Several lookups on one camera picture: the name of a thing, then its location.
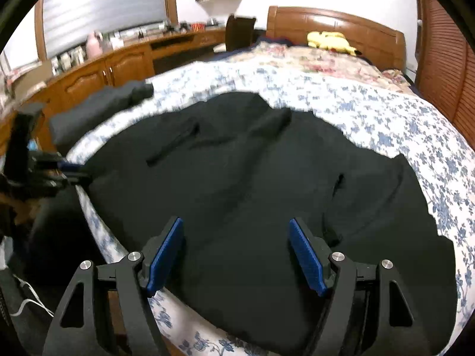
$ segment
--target floral bedsheet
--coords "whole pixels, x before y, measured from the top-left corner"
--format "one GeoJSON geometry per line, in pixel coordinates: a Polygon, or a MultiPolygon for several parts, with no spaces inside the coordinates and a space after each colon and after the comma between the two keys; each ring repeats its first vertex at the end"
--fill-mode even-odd
{"type": "MultiPolygon", "coordinates": [[[[458,303],[453,343],[475,306],[475,153],[435,107],[417,96],[354,80],[251,61],[193,63],[150,82],[155,88],[152,98],[117,113],[86,134],[68,160],[84,163],[111,136],[140,119],[183,109],[222,92],[253,91],[273,108],[312,110],[353,143],[389,157],[402,153],[413,167],[439,234],[454,243],[458,303]]],[[[97,215],[84,190],[78,187],[77,191],[104,258],[109,263],[119,261],[127,251],[97,215]]],[[[166,289],[157,292],[150,304],[163,335],[189,356],[271,354],[215,328],[166,289]]]]}
{"type": "Polygon", "coordinates": [[[254,61],[259,65],[294,68],[303,72],[317,72],[326,76],[356,80],[360,83],[390,91],[415,95],[401,71],[381,72],[364,59],[319,48],[287,47],[283,44],[261,42],[251,51],[226,59],[229,63],[254,61]]]}

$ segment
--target blue flower pattern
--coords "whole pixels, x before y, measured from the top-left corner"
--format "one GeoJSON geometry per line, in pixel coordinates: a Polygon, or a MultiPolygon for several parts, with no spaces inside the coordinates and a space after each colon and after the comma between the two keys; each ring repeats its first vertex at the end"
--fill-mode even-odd
{"type": "MultiPolygon", "coordinates": [[[[68,160],[86,162],[113,135],[145,117],[177,111],[235,90],[257,92],[273,108],[311,110],[358,146],[389,157],[402,153],[414,169],[439,234],[454,243],[458,304],[449,345],[453,343],[475,308],[475,153],[434,106],[415,96],[352,80],[259,66],[252,61],[193,63],[151,78],[150,82],[155,88],[151,99],[117,113],[87,133],[70,151],[68,160]]],[[[119,261],[127,251],[97,215],[84,190],[78,187],[77,191],[101,253],[108,263],[119,261]]],[[[150,304],[160,330],[169,330],[170,340],[184,353],[252,355],[250,346],[238,347],[237,340],[231,342],[219,329],[211,330],[209,323],[167,290],[157,292],[150,304]],[[177,320],[190,320],[191,324],[185,328],[177,320]],[[189,342],[186,339],[193,336],[193,329],[195,337],[189,342]]]]}

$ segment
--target silver bolt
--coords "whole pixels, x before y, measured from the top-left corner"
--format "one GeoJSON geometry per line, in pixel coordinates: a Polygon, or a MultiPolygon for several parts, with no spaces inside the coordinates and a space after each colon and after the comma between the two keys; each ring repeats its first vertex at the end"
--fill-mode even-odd
{"type": "Polygon", "coordinates": [[[391,269],[393,267],[393,264],[390,260],[382,260],[381,265],[386,269],[391,269]]]}
{"type": "Polygon", "coordinates": [[[335,252],[335,253],[332,253],[332,258],[335,260],[335,261],[343,261],[345,259],[345,255],[343,253],[340,253],[340,252],[335,252]]]}
{"type": "Polygon", "coordinates": [[[132,253],[129,253],[129,255],[127,256],[127,258],[128,258],[130,261],[137,261],[137,260],[140,258],[140,253],[139,253],[139,252],[132,252],[132,253]]]}
{"type": "Polygon", "coordinates": [[[81,265],[79,265],[79,267],[82,269],[82,270],[86,270],[86,269],[89,269],[92,265],[92,262],[89,261],[89,260],[85,260],[85,261],[82,261],[81,262],[81,265]]]}

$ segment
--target pink thermos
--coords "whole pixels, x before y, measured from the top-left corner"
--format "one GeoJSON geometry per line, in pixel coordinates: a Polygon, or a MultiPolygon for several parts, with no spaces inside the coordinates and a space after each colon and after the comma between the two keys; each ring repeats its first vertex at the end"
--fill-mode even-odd
{"type": "Polygon", "coordinates": [[[88,59],[102,55],[102,34],[98,32],[92,32],[87,36],[86,42],[86,55],[88,59]]]}

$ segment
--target yellow plush toy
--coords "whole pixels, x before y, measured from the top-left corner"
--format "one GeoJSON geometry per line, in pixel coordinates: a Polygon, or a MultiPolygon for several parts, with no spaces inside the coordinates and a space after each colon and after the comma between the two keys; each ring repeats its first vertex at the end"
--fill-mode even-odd
{"type": "Polygon", "coordinates": [[[348,40],[340,32],[310,32],[307,35],[307,41],[310,47],[347,52],[352,56],[356,56],[357,49],[350,47],[348,40]]]}

